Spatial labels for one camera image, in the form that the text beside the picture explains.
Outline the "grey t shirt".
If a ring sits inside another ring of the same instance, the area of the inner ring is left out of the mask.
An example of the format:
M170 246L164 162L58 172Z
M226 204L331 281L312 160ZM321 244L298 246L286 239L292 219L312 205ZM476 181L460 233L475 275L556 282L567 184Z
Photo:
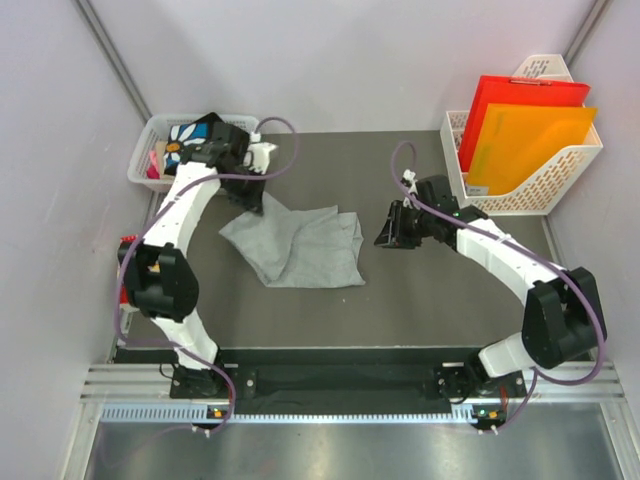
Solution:
M364 241L354 212L336 206L290 210L268 193L264 213L243 213L219 234L270 288L363 286L358 258Z

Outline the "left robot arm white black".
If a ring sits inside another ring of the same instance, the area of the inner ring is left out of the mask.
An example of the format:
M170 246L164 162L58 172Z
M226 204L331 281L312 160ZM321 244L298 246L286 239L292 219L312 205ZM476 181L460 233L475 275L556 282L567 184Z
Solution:
M219 347L197 311L200 287L187 260L191 238L219 191L262 213L263 177L277 151L259 133L219 118L171 127L163 154L171 188L145 233L120 245L119 276L129 303L176 352L175 399L214 398L227 389L227 374L215 365Z

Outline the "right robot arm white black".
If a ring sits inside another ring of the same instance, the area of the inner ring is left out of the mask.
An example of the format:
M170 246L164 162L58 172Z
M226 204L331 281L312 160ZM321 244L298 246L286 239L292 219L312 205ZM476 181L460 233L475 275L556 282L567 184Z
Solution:
M460 207L444 175L419 179L405 170L398 184L405 197L391 203L375 246L412 250L432 238L483 267L524 307L519 332L465 361L471 391L487 396L512 373L551 370L591 349L603 349L606 326L597 283L588 270L566 270L549 262L479 208Z

